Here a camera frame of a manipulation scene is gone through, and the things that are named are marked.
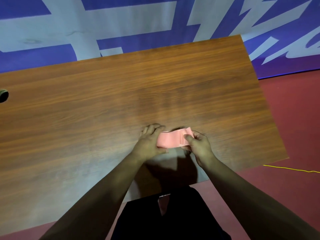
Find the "hand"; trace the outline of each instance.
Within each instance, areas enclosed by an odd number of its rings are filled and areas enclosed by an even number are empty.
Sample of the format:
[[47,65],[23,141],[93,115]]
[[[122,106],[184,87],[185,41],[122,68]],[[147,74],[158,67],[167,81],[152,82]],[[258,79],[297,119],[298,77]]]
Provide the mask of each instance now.
[[144,162],[154,156],[167,153],[166,149],[157,147],[158,137],[164,129],[165,126],[160,124],[146,126],[144,130],[140,132],[139,140],[131,154]]
[[189,142],[190,145],[183,146],[182,149],[193,152],[198,165],[200,167],[206,167],[217,158],[212,152],[208,138],[204,134],[201,134],[195,130],[192,132],[194,138],[190,135],[184,135],[184,138]]

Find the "left hand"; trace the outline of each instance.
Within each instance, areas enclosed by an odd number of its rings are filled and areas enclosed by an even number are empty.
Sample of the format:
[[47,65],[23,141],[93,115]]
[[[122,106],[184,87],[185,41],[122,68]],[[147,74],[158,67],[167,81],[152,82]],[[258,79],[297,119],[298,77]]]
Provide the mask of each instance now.
[[154,156],[167,153],[166,149],[157,147],[158,137],[164,129],[165,126],[160,124],[146,126],[140,132],[139,140],[131,154],[145,162]]

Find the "red floor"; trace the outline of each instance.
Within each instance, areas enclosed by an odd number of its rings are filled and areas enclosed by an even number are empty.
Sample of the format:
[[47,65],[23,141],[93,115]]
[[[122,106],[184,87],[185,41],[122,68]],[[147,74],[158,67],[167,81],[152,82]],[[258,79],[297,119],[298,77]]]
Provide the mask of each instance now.
[[[260,86],[290,157],[273,165],[320,171],[320,71],[269,78],[261,80]],[[320,231],[320,174],[264,166],[239,174]],[[249,239],[210,181],[193,187],[232,239]],[[1,236],[0,240],[35,240],[52,224]]]

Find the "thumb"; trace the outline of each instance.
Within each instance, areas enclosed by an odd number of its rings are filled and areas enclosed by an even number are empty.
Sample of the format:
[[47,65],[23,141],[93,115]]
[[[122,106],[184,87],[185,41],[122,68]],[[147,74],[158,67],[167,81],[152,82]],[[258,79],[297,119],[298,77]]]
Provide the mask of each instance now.
[[192,136],[190,135],[184,135],[184,138],[186,139],[187,142],[189,142],[190,146],[194,145],[194,142],[196,141],[196,139],[194,139]]
[[168,149],[158,148],[158,154],[165,154],[165,153],[168,153]]

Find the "pink origami paper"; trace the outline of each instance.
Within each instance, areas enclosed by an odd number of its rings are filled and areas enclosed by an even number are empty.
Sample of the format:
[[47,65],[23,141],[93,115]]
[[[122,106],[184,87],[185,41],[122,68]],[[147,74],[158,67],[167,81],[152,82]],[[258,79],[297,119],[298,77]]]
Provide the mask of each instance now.
[[158,137],[157,147],[175,148],[187,146],[189,145],[189,142],[184,138],[184,135],[190,135],[194,138],[190,127],[174,131],[161,132]]

